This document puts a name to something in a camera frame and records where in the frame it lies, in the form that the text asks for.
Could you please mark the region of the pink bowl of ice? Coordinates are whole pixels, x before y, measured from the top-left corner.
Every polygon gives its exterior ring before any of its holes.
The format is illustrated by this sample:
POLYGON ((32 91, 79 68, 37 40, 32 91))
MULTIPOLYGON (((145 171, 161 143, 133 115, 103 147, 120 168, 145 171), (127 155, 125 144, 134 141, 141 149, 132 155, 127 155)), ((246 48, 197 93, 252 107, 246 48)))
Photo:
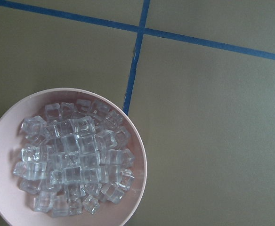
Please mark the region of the pink bowl of ice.
POLYGON ((97 94, 44 90, 0 119, 0 215, 11 226, 123 226, 146 177, 137 129, 97 94))

